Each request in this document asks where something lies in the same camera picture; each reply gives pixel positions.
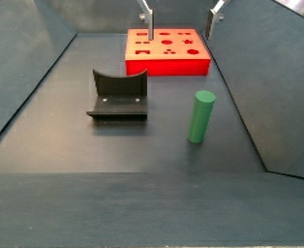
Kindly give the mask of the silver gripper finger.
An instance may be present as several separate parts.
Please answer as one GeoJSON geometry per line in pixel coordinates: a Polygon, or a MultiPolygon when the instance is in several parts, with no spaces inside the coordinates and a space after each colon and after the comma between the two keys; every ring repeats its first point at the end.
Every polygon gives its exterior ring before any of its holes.
{"type": "Polygon", "coordinates": [[[227,0],[218,0],[214,7],[207,12],[207,20],[206,20],[206,26],[204,26],[204,38],[210,39],[215,23],[220,19],[220,10],[223,9],[226,5],[227,0]]]}
{"type": "Polygon", "coordinates": [[[152,40],[152,10],[148,7],[146,0],[136,0],[142,13],[139,14],[139,20],[144,22],[148,29],[148,40],[152,40]]]}

